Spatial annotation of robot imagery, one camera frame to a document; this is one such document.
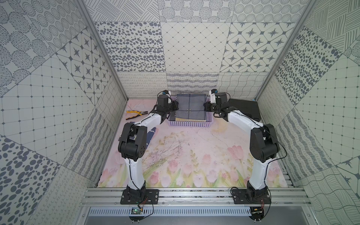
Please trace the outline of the purple plastic basket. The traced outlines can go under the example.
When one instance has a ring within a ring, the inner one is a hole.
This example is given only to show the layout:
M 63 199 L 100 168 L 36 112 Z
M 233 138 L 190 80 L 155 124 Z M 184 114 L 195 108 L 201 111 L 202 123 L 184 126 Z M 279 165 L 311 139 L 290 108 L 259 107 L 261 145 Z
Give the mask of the purple plastic basket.
M 210 112 L 206 112 L 207 122 L 175 121 L 175 113 L 176 111 L 170 113 L 170 117 L 168 119 L 170 126 L 207 128 L 212 124 L 213 121 L 213 116 Z

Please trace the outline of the dark grey plaid pillowcase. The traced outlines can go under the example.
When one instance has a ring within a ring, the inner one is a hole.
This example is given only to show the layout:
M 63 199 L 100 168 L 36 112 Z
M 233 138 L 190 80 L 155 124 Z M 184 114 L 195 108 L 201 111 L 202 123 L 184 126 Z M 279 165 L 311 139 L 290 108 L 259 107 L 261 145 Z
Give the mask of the dark grey plaid pillowcase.
M 206 111 L 203 104 L 207 101 L 206 94 L 185 94 L 178 93 L 176 100 L 179 109 L 175 113 L 175 118 L 205 120 Z

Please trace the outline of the navy striped cloth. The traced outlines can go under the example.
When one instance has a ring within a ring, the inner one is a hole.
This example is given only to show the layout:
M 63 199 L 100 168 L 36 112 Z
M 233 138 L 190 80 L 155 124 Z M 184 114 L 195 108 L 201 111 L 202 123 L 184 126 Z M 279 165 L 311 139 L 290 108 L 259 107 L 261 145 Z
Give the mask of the navy striped cloth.
M 156 127 L 152 128 L 151 130 L 148 131 L 147 133 L 147 142 L 150 142 L 151 139 L 153 138 L 153 136 L 155 135 L 156 133 Z

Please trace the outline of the yellow zigzag pillowcase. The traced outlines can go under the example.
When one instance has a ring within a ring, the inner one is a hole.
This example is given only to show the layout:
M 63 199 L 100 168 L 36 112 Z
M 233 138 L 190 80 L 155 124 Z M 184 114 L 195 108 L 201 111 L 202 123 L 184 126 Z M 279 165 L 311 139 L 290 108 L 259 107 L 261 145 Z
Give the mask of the yellow zigzag pillowcase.
M 175 121 L 177 122 L 207 122 L 205 120 L 196 120 L 196 119 L 182 119 L 182 118 L 175 118 Z

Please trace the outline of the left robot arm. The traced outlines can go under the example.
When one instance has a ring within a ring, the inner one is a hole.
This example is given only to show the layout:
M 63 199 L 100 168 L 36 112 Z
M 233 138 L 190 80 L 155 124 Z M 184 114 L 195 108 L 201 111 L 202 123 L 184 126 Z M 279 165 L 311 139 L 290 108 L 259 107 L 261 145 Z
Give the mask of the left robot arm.
M 145 154 L 148 131 L 163 123 L 171 112 L 177 111 L 179 103 L 165 98 L 158 101 L 149 115 L 139 122 L 124 125 L 119 138 L 118 152 L 125 159 L 129 182 L 124 194 L 133 201 L 146 198 L 146 182 L 143 177 L 142 157 Z

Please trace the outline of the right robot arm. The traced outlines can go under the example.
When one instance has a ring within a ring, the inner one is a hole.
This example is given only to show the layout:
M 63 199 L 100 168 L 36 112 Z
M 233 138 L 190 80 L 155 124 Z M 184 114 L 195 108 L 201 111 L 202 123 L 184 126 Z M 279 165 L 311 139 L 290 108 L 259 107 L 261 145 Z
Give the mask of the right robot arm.
M 256 160 L 253 165 L 252 175 L 247 182 L 247 197 L 250 201 L 268 197 L 266 178 L 269 164 L 276 160 L 279 144 L 275 128 L 271 124 L 260 124 L 243 114 L 240 110 L 226 104 L 216 104 L 210 101 L 204 103 L 204 110 L 213 112 L 219 118 L 232 123 L 250 136 L 249 150 Z

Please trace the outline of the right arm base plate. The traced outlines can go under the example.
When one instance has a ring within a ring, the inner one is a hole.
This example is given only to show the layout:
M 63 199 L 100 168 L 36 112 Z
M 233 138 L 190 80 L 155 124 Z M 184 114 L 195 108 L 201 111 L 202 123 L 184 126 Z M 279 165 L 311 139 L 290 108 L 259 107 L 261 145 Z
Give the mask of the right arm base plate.
M 268 191 L 260 195 L 256 195 L 254 191 L 249 189 L 231 188 L 230 194 L 234 204 L 252 204 L 252 205 L 266 205 L 271 204 L 271 197 Z

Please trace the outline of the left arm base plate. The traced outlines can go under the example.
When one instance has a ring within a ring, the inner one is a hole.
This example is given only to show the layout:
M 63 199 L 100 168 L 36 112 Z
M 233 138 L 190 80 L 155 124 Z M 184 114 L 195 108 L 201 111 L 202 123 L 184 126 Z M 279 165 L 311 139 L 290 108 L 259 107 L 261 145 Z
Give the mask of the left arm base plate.
M 126 188 L 121 196 L 121 205 L 131 204 L 158 204 L 159 189 L 135 190 Z

